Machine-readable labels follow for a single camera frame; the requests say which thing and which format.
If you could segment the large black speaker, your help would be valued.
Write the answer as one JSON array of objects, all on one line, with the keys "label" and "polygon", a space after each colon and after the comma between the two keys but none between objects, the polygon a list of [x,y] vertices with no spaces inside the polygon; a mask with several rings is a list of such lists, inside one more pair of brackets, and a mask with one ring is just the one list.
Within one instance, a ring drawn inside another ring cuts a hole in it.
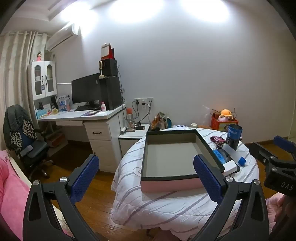
[{"label": "large black speaker", "polygon": [[104,102],[107,110],[113,110],[122,105],[120,81],[116,76],[102,78],[100,83],[100,101]]}]

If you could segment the black remote control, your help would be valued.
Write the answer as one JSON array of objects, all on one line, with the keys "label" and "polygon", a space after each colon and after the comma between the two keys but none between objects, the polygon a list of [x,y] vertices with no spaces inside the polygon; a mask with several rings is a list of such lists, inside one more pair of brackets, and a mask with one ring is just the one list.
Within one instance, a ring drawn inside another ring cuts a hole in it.
[{"label": "black remote control", "polygon": [[221,148],[217,151],[220,153],[226,163],[232,160],[231,156],[224,149]]}]

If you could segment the pink box with dark tray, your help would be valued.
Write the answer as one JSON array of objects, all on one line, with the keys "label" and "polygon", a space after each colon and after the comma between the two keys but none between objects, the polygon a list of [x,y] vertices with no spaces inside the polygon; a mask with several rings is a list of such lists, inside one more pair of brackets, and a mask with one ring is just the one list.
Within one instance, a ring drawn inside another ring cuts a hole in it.
[{"label": "pink box with dark tray", "polygon": [[225,168],[196,129],[147,132],[140,186],[142,192],[172,192],[203,187],[194,157],[202,155],[224,172]]}]

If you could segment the beige curtain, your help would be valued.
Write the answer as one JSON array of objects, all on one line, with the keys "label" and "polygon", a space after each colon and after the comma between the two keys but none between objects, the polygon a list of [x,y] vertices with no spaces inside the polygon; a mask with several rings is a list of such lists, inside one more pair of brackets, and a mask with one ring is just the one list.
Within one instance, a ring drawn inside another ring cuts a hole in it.
[{"label": "beige curtain", "polygon": [[1,125],[6,109],[19,104],[28,111],[34,127],[39,127],[29,90],[28,66],[37,59],[38,52],[44,54],[47,39],[46,33],[37,31],[1,34]]}]

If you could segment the black computer monitor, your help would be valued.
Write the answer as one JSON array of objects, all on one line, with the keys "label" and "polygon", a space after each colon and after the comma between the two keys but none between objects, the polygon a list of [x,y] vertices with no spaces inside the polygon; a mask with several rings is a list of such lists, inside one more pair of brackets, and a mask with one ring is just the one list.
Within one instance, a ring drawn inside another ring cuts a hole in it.
[{"label": "black computer monitor", "polygon": [[100,109],[101,99],[99,73],[88,75],[71,81],[72,103],[86,104],[75,109],[75,111]]}]

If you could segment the white desk with drawers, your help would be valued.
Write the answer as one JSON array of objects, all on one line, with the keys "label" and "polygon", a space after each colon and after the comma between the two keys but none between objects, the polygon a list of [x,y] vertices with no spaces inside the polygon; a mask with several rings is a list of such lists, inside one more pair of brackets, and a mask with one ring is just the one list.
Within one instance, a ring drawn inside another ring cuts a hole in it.
[{"label": "white desk with drawers", "polygon": [[115,173],[122,159],[119,135],[124,126],[125,109],[123,104],[116,109],[94,115],[86,115],[86,111],[61,111],[40,118],[38,124],[48,122],[67,127],[67,139],[89,142],[93,153],[99,157],[100,170]]}]

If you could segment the orange plush toy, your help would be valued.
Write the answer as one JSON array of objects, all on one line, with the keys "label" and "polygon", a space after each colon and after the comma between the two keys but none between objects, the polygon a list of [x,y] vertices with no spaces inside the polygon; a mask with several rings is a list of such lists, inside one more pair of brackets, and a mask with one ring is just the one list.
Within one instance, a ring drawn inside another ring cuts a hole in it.
[{"label": "orange plush toy", "polygon": [[229,109],[224,109],[221,111],[218,121],[233,121],[233,115],[232,112]]}]

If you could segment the snack bag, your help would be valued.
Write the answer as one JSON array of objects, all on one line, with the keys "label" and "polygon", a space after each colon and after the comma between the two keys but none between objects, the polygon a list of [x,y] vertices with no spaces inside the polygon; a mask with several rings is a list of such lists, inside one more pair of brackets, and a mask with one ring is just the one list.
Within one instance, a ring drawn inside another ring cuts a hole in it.
[{"label": "snack bag", "polygon": [[167,116],[165,113],[159,111],[152,121],[151,129],[153,131],[165,130],[168,128]]}]

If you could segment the white wall power strip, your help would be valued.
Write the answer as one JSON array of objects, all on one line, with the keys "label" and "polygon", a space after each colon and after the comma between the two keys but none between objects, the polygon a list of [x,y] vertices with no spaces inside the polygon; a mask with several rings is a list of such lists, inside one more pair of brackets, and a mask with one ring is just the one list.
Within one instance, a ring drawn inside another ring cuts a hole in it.
[{"label": "white wall power strip", "polygon": [[144,105],[144,104],[148,104],[151,105],[154,98],[153,97],[147,97],[147,98],[135,98],[135,101],[138,101],[139,104]]}]

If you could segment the blue black Cooltime cup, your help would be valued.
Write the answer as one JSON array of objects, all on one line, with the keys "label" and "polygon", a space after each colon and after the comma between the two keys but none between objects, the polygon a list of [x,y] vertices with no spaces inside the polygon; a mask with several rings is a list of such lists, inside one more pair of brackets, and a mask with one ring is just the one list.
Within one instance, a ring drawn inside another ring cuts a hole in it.
[{"label": "blue black Cooltime cup", "polygon": [[241,139],[243,128],[237,124],[230,124],[228,126],[226,144],[232,149],[237,150],[239,141]]}]

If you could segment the clear tube with blue cap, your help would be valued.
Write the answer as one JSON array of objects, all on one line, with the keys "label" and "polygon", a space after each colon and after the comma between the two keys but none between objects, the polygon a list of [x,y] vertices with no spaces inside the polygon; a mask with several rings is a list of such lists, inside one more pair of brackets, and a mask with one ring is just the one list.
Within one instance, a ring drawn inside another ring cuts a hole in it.
[{"label": "clear tube with blue cap", "polygon": [[243,157],[242,154],[231,148],[228,144],[224,144],[222,149],[224,149],[231,156],[236,164],[238,164],[238,160]]}]

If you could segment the black office chair with clothes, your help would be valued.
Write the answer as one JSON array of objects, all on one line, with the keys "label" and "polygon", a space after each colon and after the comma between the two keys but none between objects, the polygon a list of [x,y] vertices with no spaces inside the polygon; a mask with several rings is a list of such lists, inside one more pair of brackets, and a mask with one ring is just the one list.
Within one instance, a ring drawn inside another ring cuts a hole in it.
[{"label": "black office chair with clothes", "polygon": [[45,134],[34,128],[28,112],[21,105],[15,104],[6,109],[3,134],[6,147],[16,154],[18,166],[30,181],[39,175],[46,179],[50,177],[46,167],[53,161],[48,155]]}]

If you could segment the white small box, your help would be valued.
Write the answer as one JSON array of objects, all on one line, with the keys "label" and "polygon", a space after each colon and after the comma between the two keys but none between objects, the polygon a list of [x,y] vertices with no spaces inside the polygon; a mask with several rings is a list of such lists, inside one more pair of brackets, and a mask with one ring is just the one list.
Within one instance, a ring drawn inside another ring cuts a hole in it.
[{"label": "white small box", "polygon": [[224,166],[224,172],[223,172],[224,176],[229,176],[231,174],[240,172],[240,167],[233,160],[225,163],[223,166]]}]

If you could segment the white low side cabinet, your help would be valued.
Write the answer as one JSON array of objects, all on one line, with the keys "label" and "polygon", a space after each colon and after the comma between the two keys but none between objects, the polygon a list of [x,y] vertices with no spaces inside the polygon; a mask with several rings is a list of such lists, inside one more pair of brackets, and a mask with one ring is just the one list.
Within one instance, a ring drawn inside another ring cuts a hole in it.
[{"label": "white low side cabinet", "polygon": [[137,141],[146,136],[149,127],[149,124],[141,124],[140,130],[129,130],[127,128],[121,129],[118,139],[122,157]]}]

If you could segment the bottle with red cap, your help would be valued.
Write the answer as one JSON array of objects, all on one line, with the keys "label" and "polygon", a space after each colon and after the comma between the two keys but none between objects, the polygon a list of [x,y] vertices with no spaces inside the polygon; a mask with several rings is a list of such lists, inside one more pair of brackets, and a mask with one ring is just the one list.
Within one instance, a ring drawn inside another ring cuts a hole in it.
[{"label": "bottle with red cap", "polygon": [[135,128],[135,121],[134,121],[134,117],[133,117],[133,109],[132,108],[126,109],[126,120],[128,123],[128,129],[133,130]]}]

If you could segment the white air conditioner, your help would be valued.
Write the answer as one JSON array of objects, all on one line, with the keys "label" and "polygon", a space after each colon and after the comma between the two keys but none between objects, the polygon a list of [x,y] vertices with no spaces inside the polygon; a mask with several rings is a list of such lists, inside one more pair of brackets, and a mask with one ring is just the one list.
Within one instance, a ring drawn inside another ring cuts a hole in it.
[{"label": "white air conditioner", "polygon": [[68,23],[48,39],[46,42],[46,50],[52,51],[66,40],[78,36],[79,28],[79,25],[76,23]]}]

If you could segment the red printed storage box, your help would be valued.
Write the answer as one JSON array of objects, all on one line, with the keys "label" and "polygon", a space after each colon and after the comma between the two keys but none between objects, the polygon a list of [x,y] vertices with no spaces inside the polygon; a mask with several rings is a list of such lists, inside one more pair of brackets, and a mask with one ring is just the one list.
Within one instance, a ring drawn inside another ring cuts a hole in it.
[{"label": "red printed storage box", "polygon": [[220,121],[218,120],[218,114],[212,114],[211,116],[211,125],[210,127],[213,130],[220,131],[220,132],[228,132],[228,127],[230,124],[238,124],[239,121],[234,119],[234,120],[226,120],[226,121]]}]

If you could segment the white striped table cloth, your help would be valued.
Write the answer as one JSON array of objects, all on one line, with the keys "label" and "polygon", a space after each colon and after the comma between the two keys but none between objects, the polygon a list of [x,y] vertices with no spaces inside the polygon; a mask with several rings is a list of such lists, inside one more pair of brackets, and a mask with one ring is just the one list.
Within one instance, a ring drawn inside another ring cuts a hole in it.
[{"label": "white striped table cloth", "polygon": [[197,234],[216,208],[205,189],[144,193],[140,174],[145,138],[136,142],[121,159],[111,190],[115,192],[111,219],[135,230],[159,227],[181,240]]}]

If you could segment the white glass-door cabinet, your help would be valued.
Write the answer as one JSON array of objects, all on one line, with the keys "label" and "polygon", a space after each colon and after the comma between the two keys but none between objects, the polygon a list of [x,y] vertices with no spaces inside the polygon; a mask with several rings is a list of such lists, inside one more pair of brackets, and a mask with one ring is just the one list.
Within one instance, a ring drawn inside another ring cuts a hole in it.
[{"label": "white glass-door cabinet", "polygon": [[33,100],[57,95],[54,61],[32,61],[28,66],[28,75]]}]

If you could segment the small black upper speaker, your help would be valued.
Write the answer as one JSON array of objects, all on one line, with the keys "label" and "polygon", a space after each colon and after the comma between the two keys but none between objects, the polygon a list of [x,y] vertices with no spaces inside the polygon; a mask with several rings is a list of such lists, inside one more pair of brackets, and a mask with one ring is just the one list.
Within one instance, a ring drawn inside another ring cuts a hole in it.
[{"label": "small black upper speaker", "polygon": [[104,76],[118,76],[117,61],[114,59],[102,60],[102,74]]}]

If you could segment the small doll figurine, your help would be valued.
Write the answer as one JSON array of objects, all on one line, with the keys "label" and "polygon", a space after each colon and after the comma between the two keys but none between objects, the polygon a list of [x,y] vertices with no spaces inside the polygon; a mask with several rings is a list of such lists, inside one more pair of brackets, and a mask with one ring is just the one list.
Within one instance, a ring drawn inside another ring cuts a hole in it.
[{"label": "small doll figurine", "polygon": [[36,61],[42,61],[42,52],[41,51],[38,52]]}]

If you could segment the red desk calendar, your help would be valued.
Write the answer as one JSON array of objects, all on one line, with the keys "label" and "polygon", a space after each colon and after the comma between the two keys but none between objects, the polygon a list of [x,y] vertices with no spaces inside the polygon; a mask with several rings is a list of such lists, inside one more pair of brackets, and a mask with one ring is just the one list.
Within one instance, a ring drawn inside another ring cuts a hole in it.
[{"label": "red desk calendar", "polygon": [[114,53],[113,53],[113,49],[111,48],[111,44],[110,43],[104,43],[101,46],[101,60],[105,60],[105,59],[114,59]]}]

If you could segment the pink white lotion bottle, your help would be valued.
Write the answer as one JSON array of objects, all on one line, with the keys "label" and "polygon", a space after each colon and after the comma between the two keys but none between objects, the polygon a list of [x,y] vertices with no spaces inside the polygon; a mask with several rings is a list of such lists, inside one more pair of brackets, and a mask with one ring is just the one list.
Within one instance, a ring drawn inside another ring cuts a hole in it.
[{"label": "pink white lotion bottle", "polygon": [[106,112],[106,105],[103,101],[101,102],[101,111]]}]

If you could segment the blue stapler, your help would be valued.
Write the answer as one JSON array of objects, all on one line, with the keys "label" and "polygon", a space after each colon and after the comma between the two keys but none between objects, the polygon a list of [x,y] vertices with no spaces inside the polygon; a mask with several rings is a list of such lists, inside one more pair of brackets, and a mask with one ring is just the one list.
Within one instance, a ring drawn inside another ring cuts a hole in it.
[{"label": "blue stapler", "polygon": [[215,154],[215,156],[218,158],[218,160],[222,165],[226,163],[224,157],[221,155],[221,153],[218,150],[213,150],[213,153]]}]

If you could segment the pink lanyard keychain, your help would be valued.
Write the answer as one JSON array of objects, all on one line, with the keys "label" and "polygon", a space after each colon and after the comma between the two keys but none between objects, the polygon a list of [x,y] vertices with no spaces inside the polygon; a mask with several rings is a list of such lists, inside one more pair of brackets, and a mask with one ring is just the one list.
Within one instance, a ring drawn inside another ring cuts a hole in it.
[{"label": "pink lanyard keychain", "polygon": [[216,149],[221,149],[223,145],[226,143],[226,141],[219,136],[212,136],[210,137],[210,140],[216,145]]}]

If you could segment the pink bedding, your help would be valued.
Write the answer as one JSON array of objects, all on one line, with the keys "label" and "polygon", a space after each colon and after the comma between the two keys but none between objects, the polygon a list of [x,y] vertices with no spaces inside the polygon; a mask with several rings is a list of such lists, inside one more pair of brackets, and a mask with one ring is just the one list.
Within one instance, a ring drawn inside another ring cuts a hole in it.
[{"label": "pink bedding", "polygon": [[23,216],[29,187],[15,173],[8,153],[1,151],[1,215],[20,239],[23,239]]}]

